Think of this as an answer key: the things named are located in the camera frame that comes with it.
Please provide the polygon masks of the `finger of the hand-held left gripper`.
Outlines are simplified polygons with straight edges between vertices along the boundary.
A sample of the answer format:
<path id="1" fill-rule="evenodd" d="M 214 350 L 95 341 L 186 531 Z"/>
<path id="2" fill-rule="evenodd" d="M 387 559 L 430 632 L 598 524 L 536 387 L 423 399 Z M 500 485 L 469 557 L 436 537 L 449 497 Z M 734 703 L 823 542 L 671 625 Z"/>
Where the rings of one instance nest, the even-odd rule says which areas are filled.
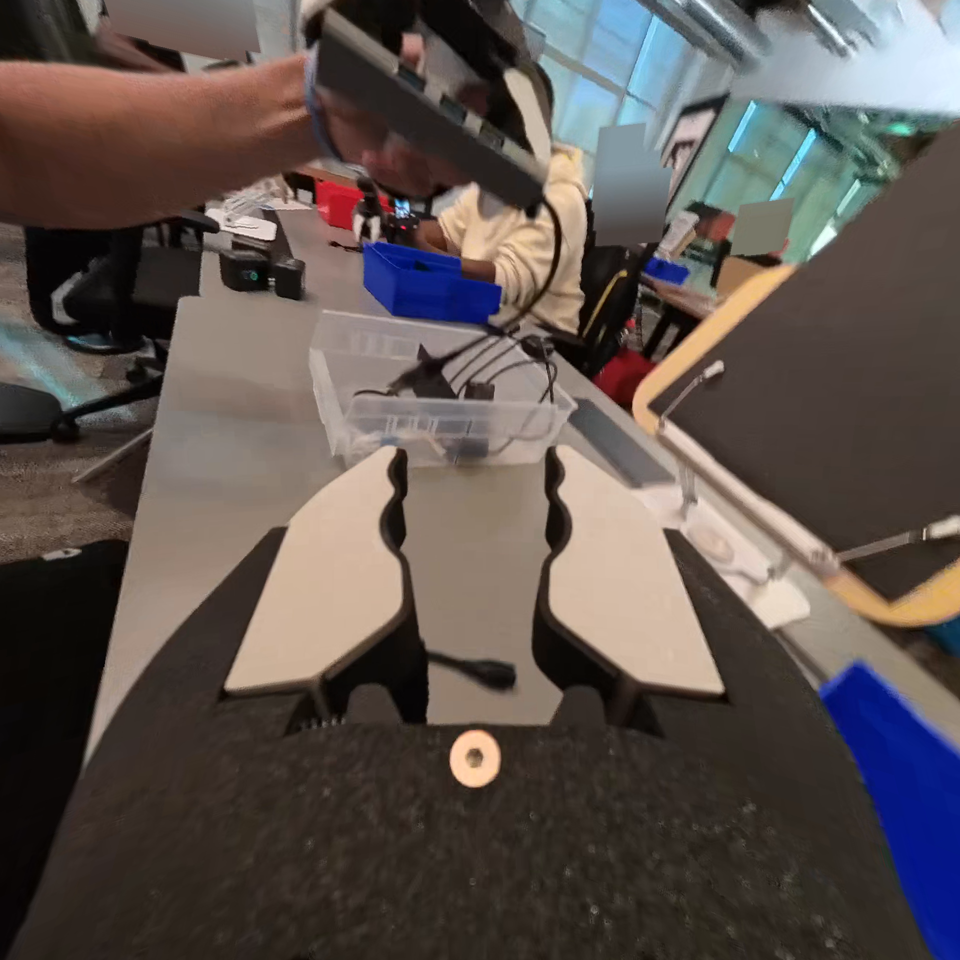
<path id="1" fill-rule="evenodd" d="M 546 170 L 552 154 L 554 95 L 539 66 L 502 74 L 502 153 L 527 170 Z"/>

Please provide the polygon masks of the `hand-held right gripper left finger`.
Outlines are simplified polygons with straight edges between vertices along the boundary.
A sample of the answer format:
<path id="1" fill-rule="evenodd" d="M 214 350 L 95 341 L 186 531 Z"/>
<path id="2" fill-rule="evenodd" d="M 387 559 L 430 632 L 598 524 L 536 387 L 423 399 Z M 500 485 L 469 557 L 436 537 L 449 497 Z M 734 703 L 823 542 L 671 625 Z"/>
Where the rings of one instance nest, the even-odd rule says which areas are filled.
<path id="1" fill-rule="evenodd" d="M 291 516 L 225 694 L 319 690 L 399 623 L 409 578 L 387 522 L 405 483 L 405 452 L 384 446 Z"/>

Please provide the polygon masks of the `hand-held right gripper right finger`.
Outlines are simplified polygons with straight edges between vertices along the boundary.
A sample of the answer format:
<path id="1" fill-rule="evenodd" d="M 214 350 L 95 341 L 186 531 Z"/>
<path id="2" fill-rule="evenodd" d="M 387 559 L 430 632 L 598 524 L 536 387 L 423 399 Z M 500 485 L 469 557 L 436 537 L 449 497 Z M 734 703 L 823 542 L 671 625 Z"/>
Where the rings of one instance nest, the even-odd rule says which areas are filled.
<path id="1" fill-rule="evenodd" d="M 723 698 L 666 533 L 627 486 L 569 445 L 547 450 L 533 656 L 559 690 Z"/>

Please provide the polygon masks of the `grey usb hub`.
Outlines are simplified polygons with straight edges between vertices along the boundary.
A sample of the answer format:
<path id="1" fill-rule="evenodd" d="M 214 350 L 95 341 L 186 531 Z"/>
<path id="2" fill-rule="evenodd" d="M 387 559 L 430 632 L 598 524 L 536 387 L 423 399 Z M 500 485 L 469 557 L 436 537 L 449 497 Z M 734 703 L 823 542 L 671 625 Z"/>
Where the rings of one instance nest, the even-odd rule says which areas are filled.
<path id="1" fill-rule="evenodd" d="M 502 152 L 502 118 L 487 115 L 487 91 L 454 90 L 435 72 L 420 72 L 373 42 L 330 9 L 331 2 L 303 2 L 299 14 L 306 50 L 317 47 L 317 89 L 341 94 L 357 108 L 382 116 L 424 153 L 468 174 L 487 194 L 532 217 L 546 198 L 547 169 L 527 170 Z M 380 186 L 391 198 L 428 204 Z"/>

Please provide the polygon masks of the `person's left forearm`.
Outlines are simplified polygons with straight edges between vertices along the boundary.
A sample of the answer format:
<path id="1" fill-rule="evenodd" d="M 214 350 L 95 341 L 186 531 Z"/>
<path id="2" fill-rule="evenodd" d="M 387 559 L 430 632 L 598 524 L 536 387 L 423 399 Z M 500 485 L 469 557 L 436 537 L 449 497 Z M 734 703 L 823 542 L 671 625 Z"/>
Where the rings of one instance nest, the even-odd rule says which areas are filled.
<path id="1" fill-rule="evenodd" d="M 319 154 L 303 54 L 208 74 L 3 61 L 1 220 L 114 230 Z"/>

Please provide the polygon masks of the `person's left hand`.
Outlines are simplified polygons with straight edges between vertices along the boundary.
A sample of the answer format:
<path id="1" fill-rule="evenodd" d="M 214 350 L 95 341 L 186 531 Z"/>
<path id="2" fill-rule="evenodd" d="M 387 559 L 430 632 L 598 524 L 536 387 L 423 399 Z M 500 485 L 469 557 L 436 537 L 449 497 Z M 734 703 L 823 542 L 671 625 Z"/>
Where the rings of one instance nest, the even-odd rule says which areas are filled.
<path id="1" fill-rule="evenodd" d="M 334 91 L 317 88 L 314 94 L 319 128 L 335 156 L 362 167 L 379 186 L 427 198 L 473 182 L 450 162 L 411 145 L 379 114 Z"/>

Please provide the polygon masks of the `clear plastic bin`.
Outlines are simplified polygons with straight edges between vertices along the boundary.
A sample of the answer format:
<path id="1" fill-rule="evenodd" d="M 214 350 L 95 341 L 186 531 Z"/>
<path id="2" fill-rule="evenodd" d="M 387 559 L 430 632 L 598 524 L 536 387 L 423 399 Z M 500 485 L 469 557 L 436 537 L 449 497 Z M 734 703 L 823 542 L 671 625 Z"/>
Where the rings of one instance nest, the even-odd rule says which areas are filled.
<path id="1" fill-rule="evenodd" d="M 412 393 L 421 344 L 448 361 L 457 399 Z M 331 453 L 349 466 L 383 447 L 405 450 L 413 467 L 534 464 L 578 408 L 553 357 L 465 325 L 324 308 L 308 361 Z M 464 436 L 488 439 L 486 459 L 448 461 L 446 445 Z"/>

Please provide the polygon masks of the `black device with screen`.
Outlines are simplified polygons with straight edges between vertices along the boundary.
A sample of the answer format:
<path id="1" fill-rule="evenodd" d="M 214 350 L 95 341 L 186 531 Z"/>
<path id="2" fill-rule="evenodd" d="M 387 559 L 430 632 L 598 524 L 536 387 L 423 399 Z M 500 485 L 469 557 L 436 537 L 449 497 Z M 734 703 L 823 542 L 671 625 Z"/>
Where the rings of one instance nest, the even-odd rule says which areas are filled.
<path id="1" fill-rule="evenodd" d="M 415 248 L 420 220 L 409 201 L 382 199 L 365 175 L 357 177 L 356 187 L 361 191 L 351 215 L 356 250 L 362 252 L 366 245 L 378 242 Z"/>

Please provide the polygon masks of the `black triangular object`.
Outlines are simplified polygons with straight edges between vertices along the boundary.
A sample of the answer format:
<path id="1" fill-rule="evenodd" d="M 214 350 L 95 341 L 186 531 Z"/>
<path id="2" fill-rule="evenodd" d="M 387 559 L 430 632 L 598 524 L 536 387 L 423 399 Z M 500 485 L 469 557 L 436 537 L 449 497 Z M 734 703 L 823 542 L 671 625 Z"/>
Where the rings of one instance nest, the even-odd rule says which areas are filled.
<path id="1" fill-rule="evenodd" d="M 424 344 L 420 344 L 416 359 L 419 364 L 417 377 L 411 387 L 412 394 L 421 400 L 455 401 L 457 392 L 452 388 L 445 374 L 446 361 L 443 356 L 435 357 Z"/>

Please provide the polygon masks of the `wooden table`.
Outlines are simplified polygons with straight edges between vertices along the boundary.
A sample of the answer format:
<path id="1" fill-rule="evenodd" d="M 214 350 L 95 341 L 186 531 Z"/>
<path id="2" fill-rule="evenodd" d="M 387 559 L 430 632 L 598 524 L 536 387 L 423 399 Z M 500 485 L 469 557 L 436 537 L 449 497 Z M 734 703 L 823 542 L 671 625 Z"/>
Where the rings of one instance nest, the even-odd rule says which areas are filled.
<path id="1" fill-rule="evenodd" d="M 649 361 L 655 359 L 668 330 L 674 329 L 675 335 L 666 347 L 666 354 L 677 349 L 719 306 L 716 297 L 687 290 L 682 285 L 652 278 L 643 279 L 641 285 L 645 293 L 656 298 L 661 305 L 659 320 L 642 349 L 642 355 Z"/>

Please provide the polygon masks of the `black cloth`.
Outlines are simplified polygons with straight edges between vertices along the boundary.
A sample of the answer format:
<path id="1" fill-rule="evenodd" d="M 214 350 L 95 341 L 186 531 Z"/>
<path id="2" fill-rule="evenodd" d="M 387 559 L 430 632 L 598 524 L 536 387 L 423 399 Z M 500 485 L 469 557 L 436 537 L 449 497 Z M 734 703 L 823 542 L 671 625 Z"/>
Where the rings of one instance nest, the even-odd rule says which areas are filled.
<path id="1" fill-rule="evenodd" d="M 129 544 L 1 566 L 1 956 L 16 939 L 80 774 Z"/>

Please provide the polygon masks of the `white packet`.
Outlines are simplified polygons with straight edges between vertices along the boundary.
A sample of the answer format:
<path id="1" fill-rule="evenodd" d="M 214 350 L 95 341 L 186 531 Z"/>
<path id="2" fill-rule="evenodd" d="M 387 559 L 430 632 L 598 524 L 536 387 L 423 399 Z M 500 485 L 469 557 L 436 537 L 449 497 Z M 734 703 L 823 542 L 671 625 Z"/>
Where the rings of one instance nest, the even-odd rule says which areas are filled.
<path id="1" fill-rule="evenodd" d="M 221 232 L 234 236 L 272 243 L 278 234 L 278 225 L 263 215 L 273 209 L 274 197 L 258 189 L 246 189 L 208 202 L 204 213 Z"/>

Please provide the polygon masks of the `black battery charger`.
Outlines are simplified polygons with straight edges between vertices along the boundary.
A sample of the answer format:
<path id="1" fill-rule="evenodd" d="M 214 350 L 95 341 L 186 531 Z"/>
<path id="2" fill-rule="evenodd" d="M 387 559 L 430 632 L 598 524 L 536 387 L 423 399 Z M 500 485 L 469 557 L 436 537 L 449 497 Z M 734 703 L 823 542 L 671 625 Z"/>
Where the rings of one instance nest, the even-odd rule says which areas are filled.
<path id="1" fill-rule="evenodd" d="M 269 255 L 248 248 L 222 250 L 218 254 L 222 285 L 234 292 L 271 292 L 282 299 L 299 302 L 305 298 L 304 261 Z"/>

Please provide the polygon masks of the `black office chair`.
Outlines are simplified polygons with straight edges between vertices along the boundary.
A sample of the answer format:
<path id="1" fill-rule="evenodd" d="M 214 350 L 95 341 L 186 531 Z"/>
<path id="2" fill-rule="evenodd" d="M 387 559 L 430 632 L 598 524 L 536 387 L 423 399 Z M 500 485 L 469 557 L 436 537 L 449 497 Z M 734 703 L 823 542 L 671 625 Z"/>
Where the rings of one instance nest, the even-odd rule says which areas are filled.
<path id="1" fill-rule="evenodd" d="M 162 392 L 164 373 L 149 366 L 133 367 L 125 390 L 64 408 L 46 391 L 3 383 L 1 385 L 1 444 L 27 445 L 47 441 L 71 445 L 80 437 L 81 420 L 156 399 Z"/>
<path id="2" fill-rule="evenodd" d="M 204 237 L 220 228 L 199 207 L 122 229 L 22 231 L 40 328 L 81 353 L 124 354 L 171 338 L 180 300 L 199 294 Z"/>

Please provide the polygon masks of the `black-framed wall picture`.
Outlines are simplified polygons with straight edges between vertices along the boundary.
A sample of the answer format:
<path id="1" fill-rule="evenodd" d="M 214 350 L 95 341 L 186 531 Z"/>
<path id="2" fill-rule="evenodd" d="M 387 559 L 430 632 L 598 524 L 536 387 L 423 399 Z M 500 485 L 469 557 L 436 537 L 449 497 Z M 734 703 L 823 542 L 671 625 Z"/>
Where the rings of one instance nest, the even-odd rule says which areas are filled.
<path id="1" fill-rule="evenodd" d="M 730 99 L 729 93 L 690 102 L 684 106 L 661 149 L 660 165 L 670 171 L 666 209 L 690 174 L 693 163 Z"/>

